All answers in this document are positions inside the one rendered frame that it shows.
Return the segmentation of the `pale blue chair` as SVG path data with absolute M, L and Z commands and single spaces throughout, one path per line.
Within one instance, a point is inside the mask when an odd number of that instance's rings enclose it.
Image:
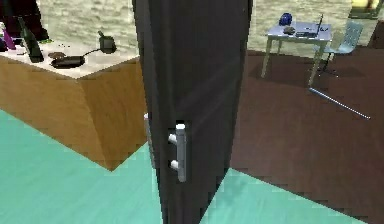
M 361 23 L 354 22 L 354 21 L 348 21 L 346 23 L 346 30 L 345 30 L 344 36 L 343 36 L 342 41 L 339 44 L 339 46 L 338 47 L 331 47 L 331 46 L 325 47 L 324 52 L 327 53 L 328 56 L 324 62 L 324 65 L 317 69 L 318 75 L 321 75 L 322 73 L 327 73 L 327 74 L 334 75 L 335 77 L 337 77 L 338 74 L 335 70 L 329 70 L 328 69 L 328 64 L 329 64 L 329 60 L 330 60 L 331 55 L 350 54 L 356 48 L 362 31 L 363 31 L 363 25 Z

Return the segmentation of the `pale blue table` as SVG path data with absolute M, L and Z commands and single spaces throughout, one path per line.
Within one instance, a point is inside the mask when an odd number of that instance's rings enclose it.
M 272 42 L 278 42 L 278 49 L 281 49 L 283 42 L 293 42 L 293 43 L 303 43 L 311 44 L 319 47 L 319 50 L 314 54 L 313 67 L 310 73 L 308 80 L 308 86 L 311 86 L 314 82 L 315 75 L 317 73 L 318 66 L 320 65 L 320 60 L 324 54 L 324 49 L 329 42 L 332 41 L 332 26 L 330 24 L 321 25 L 320 31 L 316 38 L 306 38 L 306 37 L 296 37 L 295 34 L 288 35 L 283 33 L 284 27 L 279 25 L 274 25 L 270 28 L 266 34 L 267 44 L 266 52 L 262 64 L 261 77 L 264 78 L 267 72 L 267 65 L 269 62 L 269 56 L 272 48 Z

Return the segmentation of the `wooden cabinet with white top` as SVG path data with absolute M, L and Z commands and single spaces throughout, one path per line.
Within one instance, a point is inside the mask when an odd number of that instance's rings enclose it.
M 145 142 L 143 78 L 136 50 L 94 52 L 76 68 L 56 69 L 51 52 L 78 56 L 95 44 L 53 41 L 41 63 L 24 48 L 0 52 L 0 109 L 113 171 Z

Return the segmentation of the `black desk lamp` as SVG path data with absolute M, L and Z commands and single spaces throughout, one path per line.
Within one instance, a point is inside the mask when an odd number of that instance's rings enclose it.
M 85 57 L 91 53 L 101 51 L 104 54 L 112 54 L 117 50 L 115 39 L 112 36 L 106 36 L 102 31 L 99 34 L 99 47 L 78 56 L 64 56 L 54 59 L 51 66 L 56 69 L 71 69 L 80 67 L 85 63 Z

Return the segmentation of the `purple bottle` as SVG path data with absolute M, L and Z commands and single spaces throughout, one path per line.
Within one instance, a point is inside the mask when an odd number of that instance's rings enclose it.
M 11 38 L 11 36 L 8 34 L 5 24 L 3 22 L 0 22 L 0 29 L 3 31 L 3 39 L 7 45 L 7 47 L 11 50 L 15 50 L 16 46 Z

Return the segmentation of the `grey long stick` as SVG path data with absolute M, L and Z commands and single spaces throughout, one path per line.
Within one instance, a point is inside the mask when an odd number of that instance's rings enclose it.
M 343 104 L 342 102 L 340 102 L 340 101 L 336 100 L 335 98 L 333 98 L 333 97 L 327 95 L 326 93 L 323 93 L 323 92 L 321 92 L 321 91 L 319 91 L 319 90 L 317 90 L 317 89 L 315 89 L 315 88 L 312 88 L 312 87 L 308 88 L 308 90 L 309 90 L 310 92 L 312 92 L 312 93 L 314 93 L 314 94 L 316 94 L 316 95 L 318 95 L 318 96 L 324 98 L 324 99 L 327 99 L 328 101 L 330 101 L 330 102 L 332 102 L 332 103 L 334 103 L 334 104 L 336 104 L 336 105 L 338 105 L 338 106 L 340 106 L 340 107 L 342 107 L 342 108 L 344 108 L 344 109 L 346 109 L 346 110 L 351 111 L 352 113 L 354 113 L 354 114 L 356 114 L 356 115 L 358 115 L 358 116 L 360 116 L 360 117 L 362 117 L 362 118 L 364 118 L 364 119 L 366 119 L 366 120 L 370 120 L 370 119 L 371 119 L 370 116 L 368 116 L 368 115 L 366 115 L 366 114 L 363 114 L 363 113 L 361 113 L 361 112 L 359 112 L 359 111 L 357 111 L 357 110 L 355 110 L 355 109 L 349 107 L 349 106 L 346 105 L 346 104 Z

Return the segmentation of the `dark brown room door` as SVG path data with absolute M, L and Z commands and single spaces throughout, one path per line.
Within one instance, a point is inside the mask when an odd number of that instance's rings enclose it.
M 162 224 L 199 224 L 225 177 L 253 0 L 132 0 Z M 186 125 L 186 181 L 168 141 Z

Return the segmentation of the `dark bottle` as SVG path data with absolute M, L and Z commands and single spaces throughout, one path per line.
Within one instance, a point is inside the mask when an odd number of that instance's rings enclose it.
M 20 25 L 20 35 L 23 41 L 23 46 L 25 47 L 30 61 L 32 63 L 40 63 L 44 61 L 44 56 L 40 50 L 39 44 L 31 32 L 31 30 L 26 26 L 22 17 L 18 18 Z

